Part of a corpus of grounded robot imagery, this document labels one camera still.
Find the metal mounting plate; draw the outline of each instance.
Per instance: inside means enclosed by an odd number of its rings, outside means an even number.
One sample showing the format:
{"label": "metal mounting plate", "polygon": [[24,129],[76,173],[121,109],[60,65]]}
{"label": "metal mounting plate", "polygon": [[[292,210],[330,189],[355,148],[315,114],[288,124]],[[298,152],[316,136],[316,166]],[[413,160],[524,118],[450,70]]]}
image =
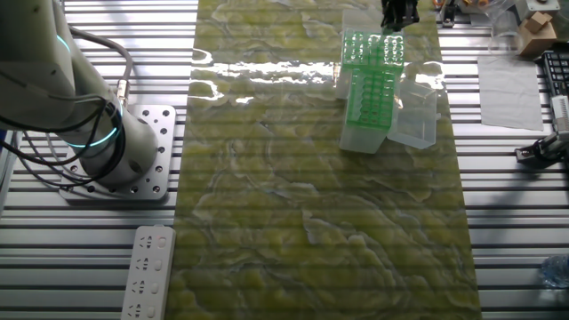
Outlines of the metal mounting plate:
{"label": "metal mounting plate", "polygon": [[[130,112],[146,121],[158,138],[158,147],[164,148],[164,152],[157,152],[156,160],[148,172],[138,180],[116,189],[108,189],[97,182],[86,186],[75,187],[72,190],[60,190],[60,195],[69,201],[158,201],[167,195],[168,180],[170,175],[170,162],[172,160],[172,145],[174,139],[174,127],[176,125],[176,110],[172,106],[129,106]],[[69,148],[67,158],[74,155]],[[85,174],[79,160],[71,163],[68,167],[76,166],[76,173]],[[62,178],[61,183],[71,183]]]}

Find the keyboard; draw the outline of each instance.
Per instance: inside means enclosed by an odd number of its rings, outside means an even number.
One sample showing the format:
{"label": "keyboard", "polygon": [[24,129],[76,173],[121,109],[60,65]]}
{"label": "keyboard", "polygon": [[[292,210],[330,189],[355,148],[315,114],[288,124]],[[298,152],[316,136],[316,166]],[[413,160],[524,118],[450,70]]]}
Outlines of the keyboard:
{"label": "keyboard", "polygon": [[569,52],[545,52],[544,69],[551,96],[569,94]]}

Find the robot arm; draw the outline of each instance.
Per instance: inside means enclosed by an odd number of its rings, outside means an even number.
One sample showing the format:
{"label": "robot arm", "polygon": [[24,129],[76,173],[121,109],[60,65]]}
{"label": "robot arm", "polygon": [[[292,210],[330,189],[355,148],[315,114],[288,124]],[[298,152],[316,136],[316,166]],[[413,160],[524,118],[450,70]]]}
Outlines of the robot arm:
{"label": "robot arm", "polygon": [[156,135],[78,49],[57,2],[0,1],[0,44],[0,127],[56,133],[106,186],[153,164]]}
{"label": "robot arm", "polygon": [[419,0],[381,0],[383,6],[381,26],[397,32],[419,22],[418,2]]}

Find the white power strip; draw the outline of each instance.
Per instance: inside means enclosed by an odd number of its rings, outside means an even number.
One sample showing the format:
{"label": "white power strip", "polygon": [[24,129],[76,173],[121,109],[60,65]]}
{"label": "white power strip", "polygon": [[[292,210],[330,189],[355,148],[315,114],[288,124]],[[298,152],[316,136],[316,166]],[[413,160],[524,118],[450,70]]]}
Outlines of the white power strip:
{"label": "white power strip", "polygon": [[175,235],[162,226],[136,230],[121,320],[164,318]]}

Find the cardboard box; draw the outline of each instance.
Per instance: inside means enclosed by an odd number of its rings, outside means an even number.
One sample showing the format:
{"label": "cardboard box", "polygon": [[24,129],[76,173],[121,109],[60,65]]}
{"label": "cardboard box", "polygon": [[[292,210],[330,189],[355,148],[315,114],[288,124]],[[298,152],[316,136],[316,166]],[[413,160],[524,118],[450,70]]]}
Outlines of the cardboard box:
{"label": "cardboard box", "polygon": [[536,12],[533,16],[527,19],[525,28],[528,29],[531,33],[536,34],[552,19],[553,17],[547,13]]}
{"label": "cardboard box", "polygon": [[523,44],[519,53],[520,56],[533,58],[541,55],[548,50],[550,46],[556,42],[557,35],[551,23],[547,23],[541,30],[533,34],[525,26],[528,20],[522,22],[519,26],[519,35],[522,37]]}

